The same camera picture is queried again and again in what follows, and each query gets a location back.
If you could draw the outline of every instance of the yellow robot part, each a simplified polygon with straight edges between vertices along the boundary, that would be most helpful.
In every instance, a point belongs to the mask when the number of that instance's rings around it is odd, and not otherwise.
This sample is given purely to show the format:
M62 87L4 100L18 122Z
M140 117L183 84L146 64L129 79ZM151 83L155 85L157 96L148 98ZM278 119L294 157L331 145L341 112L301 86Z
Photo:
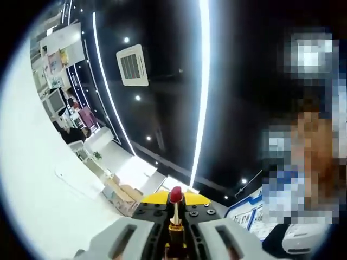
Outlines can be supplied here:
M168 191L158 191L151 195L148 195L144 198L141 203L150 203L150 204L162 204L166 205L168 202ZM186 205L201 205L201 204L210 204L211 200L202 196L200 194L192 193L192 192L184 192L184 199Z
M165 244L165 247L166 248L169 248L170 247L170 244L169 243L166 243ZM187 245L185 243L183 243L183 248L187 248Z

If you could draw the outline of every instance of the ceiling light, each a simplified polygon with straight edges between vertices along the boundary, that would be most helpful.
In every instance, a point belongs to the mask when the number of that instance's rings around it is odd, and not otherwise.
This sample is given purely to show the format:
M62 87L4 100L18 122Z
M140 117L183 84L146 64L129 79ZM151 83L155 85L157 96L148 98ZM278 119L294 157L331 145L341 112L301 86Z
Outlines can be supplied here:
M197 165L200 157L200 150L202 144L202 136L204 132L205 117L207 110L208 87L210 81L210 15L209 15L209 1L200 0L200 18L201 18L201 94L200 94L200 112L199 122L197 125L196 145L193 166L191 169L191 177L189 187L193 187L194 179L196 176Z
M102 78L104 79L104 84L105 84L105 88L106 88L106 91L107 91L107 94L108 94L108 98L110 99L110 103L111 103L114 115L116 116L116 118L118 120L120 129L123 132L125 140L129 144L129 147L130 147L133 155L136 156L136 152L135 152L134 148L132 147L132 145L130 143L130 140L129 140L127 134L126 134L125 128L124 128L123 124L121 123L120 116L119 116L119 114L117 112L117 109L115 108L115 104L114 104L114 101L113 101L113 98L112 98L112 95L111 95L111 91L110 91L110 88L109 88L108 83L107 83L107 79L106 79L106 75L105 75L105 71L104 71L104 66L102 65L102 60L101 60L101 54L100 54L100 48L99 48L99 42L98 42L98 35L97 35L97 18L96 18L96 13L95 12L93 13L93 32L94 32L95 47L97 49L99 66L100 66Z

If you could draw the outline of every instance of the computer monitor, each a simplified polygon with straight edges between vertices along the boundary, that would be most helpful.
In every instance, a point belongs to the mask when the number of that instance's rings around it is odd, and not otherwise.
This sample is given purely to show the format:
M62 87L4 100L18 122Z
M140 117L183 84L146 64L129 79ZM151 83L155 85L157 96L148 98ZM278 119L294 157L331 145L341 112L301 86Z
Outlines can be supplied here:
M60 111L66 108L63 98L64 97L61 95L59 89L56 89L41 100L44 110L46 110L49 117L57 115Z
M54 111L54 113L59 113L62 109L66 107L63 97L60 94L59 89L53 91L48 96L49 103Z
M43 104L44 110L46 110L47 115L51 118L53 116L53 113L52 113L52 111L49 108L48 101L47 100L43 100L42 104Z

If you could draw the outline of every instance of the led strip light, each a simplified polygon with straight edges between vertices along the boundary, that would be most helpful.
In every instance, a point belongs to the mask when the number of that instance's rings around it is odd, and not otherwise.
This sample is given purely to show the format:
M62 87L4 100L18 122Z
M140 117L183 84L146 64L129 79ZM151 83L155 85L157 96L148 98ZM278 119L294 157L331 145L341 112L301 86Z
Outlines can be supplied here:
M66 3L64 2L63 11L62 11L62 15L61 15L61 23L64 23L64 18L65 18L65 7L66 7Z
M208 85L210 80L210 14L208 4L208 0L199 0L202 35L202 74L199 123L197 126L195 154L189 184L189 187L191 188L194 184L197 165L200 157L202 136L204 132L205 117L207 110Z
M86 40L84 40L83 42L84 42L85 49L86 49L87 59L90 60ZM94 86L95 86L95 88L96 88L96 90L97 90L98 98L99 98L99 100L100 100L100 102L101 102L101 105L102 105L102 108L103 108L103 110L104 110L104 112L105 112L105 114L106 114L106 118L108 119L108 121L109 121L109 123L110 123L110 125L111 125L111 127L112 127L112 130L113 130L113 132L115 133L115 137L116 137L115 142L121 145L121 141L120 141L120 139L119 139L119 137L118 137L118 134L116 133L116 131L115 131L114 127L113 127L113 124L112 124L111 121L110 121L110 117L109 117L108 114L107 114L105 105L104 105L104 103L103 103L103 101L102 101L102 98L101 98L101 96L100 96L99 89L98 89L98 86L97 86L97 82L95 81L94 73L93 73L93 70L92 70L92 65L91 65L90 62L88 62L88 66L89 66L89 69L90 69L91 74L92 74L92 79L93 79L93 82L94 82Z
M111 102L111 105L112 105L112 108L113 108L113 111L115 113L115 116L117 117L117 120L118 120L118 123L120 125L120 128L125 136L125 139L126 141L128 142L129 146L130 146L130 149L132 151L132 153L136 156L136 153L135 153L135 150L134 148L132 147L131 143L130 143L130 140L125 132L125 129L124 129L124 126L123 124L121 123L120 121L120 117L118 115L118 112L115 108L115 105L114 105L114 102L113 102L113 99L112 99L112 96L111 96L111 92L110 92L110 88L108 87L108 83L107 83L107 80L106 80L106 75L105 75L105 71L104 71L104 67L102 65L102 62L101 62L101 55L100 55L100 49L99 49L99 42L98 42L98 36L97 36L97 23L96 23L96 15L95 15L95 12L93 13L93 30L94 30L94 39L95 39L95 47L97 49L97 54L98 54L98 60L99 60L99 65L100 65L100 70L101 70L101 74L102 74L102 78L104 79L104 83L105 83L105 87L106 87L106 91L108 93L108 97L110 98L110 102Z
M71 6L72 6L72 0L70 0L69 15L68 15L68 20L67 20L67 25L70 25Z

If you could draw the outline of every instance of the poster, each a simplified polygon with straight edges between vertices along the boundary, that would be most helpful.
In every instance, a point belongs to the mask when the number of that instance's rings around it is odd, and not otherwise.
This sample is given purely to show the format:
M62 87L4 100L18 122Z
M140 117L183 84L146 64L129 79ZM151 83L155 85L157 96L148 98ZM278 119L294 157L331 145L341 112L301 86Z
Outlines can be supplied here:
M252 213L253 213L253 210L243 214L239 214L234 217L234 222L240 224L244 229L247 229L248 224L252 218Z
M262 206L256 209L253 222L249 228L249 231L255 234L260 240L264 240L277 223L264 223Z
M48 56L48 62L49 62L50 73L52 75L54 75L56 73L60 73L61 70L63 69L63 64L61 62L59 51L49 55Z

